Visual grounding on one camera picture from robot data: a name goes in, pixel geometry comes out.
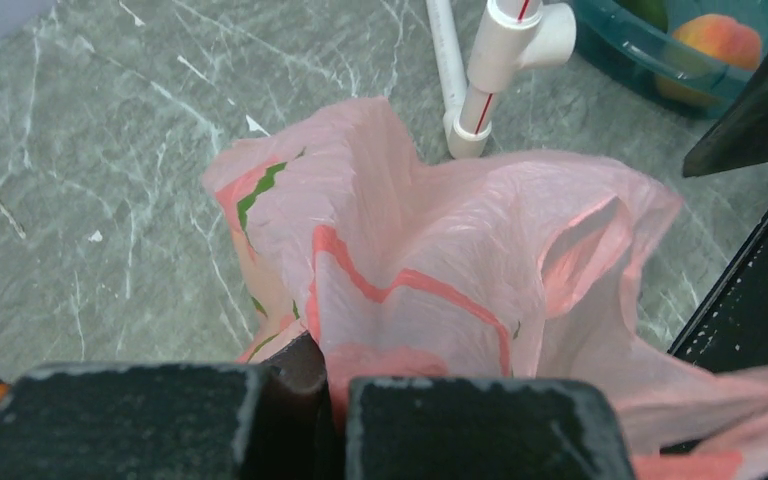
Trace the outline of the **peach fake fruit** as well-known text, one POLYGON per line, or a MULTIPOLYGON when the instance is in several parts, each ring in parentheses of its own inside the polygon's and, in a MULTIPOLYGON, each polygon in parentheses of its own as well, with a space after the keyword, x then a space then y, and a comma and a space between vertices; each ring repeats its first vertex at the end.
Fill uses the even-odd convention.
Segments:
POLYGON ((655 87, 659 94, 690 107, 708 108, 722 103, 720 99, 684 83, 692 78, 716 71, 713 60, 753 72, 761 63, 762 39, 759 33, 731 16, 705 14, 696 17, 672 33, 675 41, 663 50, 663 61, 674 73, 658 75, 655 87))

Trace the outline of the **green fake fruit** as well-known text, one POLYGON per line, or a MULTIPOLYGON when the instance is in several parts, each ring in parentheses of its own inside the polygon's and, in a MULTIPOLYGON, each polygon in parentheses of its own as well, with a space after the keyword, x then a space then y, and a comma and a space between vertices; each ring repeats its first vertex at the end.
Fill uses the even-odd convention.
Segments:
POLYGON ((653 28, 668 32, 669 19, 665 0, 616 0, 622 8, 653 28))

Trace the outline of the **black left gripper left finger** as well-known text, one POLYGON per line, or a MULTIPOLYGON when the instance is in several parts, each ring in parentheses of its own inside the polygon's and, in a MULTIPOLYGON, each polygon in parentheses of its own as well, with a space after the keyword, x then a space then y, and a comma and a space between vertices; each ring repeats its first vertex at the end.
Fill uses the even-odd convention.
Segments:
POLYGON ((0 479, 299 479, 325 393, 309 335, 255 364, 39 366, 0 401, 0 479))

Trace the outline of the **pink plastic bag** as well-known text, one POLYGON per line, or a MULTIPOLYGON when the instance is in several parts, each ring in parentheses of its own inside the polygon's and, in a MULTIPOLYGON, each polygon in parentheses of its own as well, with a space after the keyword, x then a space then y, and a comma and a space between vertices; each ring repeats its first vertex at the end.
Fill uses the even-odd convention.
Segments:
POLYGON ((636 333, 642 269, 681 198, 623 163, 538 150, 422 163, 383 98, 243 139, 203 177, 261 362, 307 333, 334 410, 362 375, 597 387, 647 479, 768 474, 768 366, 716 375, 636 333))

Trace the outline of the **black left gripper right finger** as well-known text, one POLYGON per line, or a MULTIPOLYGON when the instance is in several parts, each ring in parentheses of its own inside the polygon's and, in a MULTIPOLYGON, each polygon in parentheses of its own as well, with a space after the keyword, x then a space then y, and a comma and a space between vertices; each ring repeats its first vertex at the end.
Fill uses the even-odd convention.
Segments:
POLYGON ((350 383, 348 479, 632 479, 614 410, 574 380, 350 383))

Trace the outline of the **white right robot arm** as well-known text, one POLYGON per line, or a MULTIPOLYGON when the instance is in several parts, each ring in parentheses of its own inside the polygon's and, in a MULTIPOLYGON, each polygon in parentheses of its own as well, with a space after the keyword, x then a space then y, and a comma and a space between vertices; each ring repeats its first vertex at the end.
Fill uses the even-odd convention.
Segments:
POLYGON ((731 193, 758 223, 669 352, 714 373, 768 365, 768 53, 687 154, 683 174, 736 181, 731 193))

